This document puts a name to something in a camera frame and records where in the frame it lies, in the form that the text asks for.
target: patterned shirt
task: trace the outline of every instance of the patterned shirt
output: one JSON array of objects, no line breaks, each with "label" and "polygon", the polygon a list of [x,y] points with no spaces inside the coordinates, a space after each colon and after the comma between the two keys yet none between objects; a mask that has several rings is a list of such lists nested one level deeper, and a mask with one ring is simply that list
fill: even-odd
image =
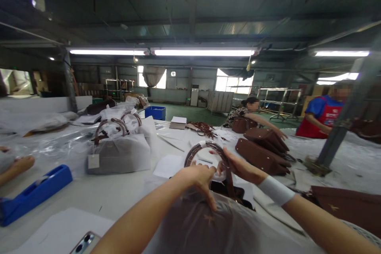
[{"label": "patterned shirt", "polygon": [[233,127],[234,118],[245,116],[245,114],[251,113],[247,107],[241,107],[237,110],[232,110],[227,116],[226,122],[222,125],[222,127],[231,128]]}]

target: fluorescent light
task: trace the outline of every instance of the fluorescent light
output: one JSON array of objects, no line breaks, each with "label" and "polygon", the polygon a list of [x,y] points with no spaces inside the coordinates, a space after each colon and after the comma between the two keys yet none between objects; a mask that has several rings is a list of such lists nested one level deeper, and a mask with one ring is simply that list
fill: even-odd
[{"label": "fluorescent light", "polygon": [[336,77],[319,77],[318,80],[320,81],[342,81],[345,79],[356,80],[357,77],[358,77],[358,73],[344,73]]},{"label": "fluorescent light", "polygon": [[155,50],[157,56],[252,56],[255,50]]},{"label": "fluorescent light", "polygon": [[318,85],[332,85],[335,84],[337,81],[318,81]]},{"label": "fluorescent light", "polygon": [[315,56],[350,56],[350,57],[364,57],[368,56],[369,51],[320,51],[316,52]]},{"label": "fluorescent light", "polygon": [[71,50],[70,53],[109,56],[144,56],[144,51],[142,50]]}]

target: smartphone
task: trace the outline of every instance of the smartphone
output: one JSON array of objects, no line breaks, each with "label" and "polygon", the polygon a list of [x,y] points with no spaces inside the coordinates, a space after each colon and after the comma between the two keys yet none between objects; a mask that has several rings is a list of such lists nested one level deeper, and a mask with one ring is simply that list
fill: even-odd
[{"label": "smartphone", "polygon": [[78,242],[70,254],[90,254],[99,240],[99,235],[89,231],[85,234],[84,237],[82,237],[82,239]]}]

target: ceiling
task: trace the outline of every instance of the ceiling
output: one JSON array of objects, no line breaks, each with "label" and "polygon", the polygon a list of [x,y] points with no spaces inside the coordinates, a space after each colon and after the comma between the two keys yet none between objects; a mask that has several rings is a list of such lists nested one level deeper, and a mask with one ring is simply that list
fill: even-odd
[{"label": "ceiling", "polygon": [[[307,48],[369,48],[380,0],[0,0],[0,22],[75,46],[238,46],[263,48],[259,59],[293,62]],[[0,46],[48,56],[49,41],[0,26]]]}]

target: blue tape dispenser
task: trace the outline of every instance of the blue tape dispenser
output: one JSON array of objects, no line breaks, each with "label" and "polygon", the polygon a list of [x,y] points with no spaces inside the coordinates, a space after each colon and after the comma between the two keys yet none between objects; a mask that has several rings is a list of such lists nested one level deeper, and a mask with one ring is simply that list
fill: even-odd
[{"label": "blue tape dispenser", "polygon": [[0,198],[0,225],[11,224],[63,189],[72,180],[69,167],[60,165],[39,178],[13,200]]}]

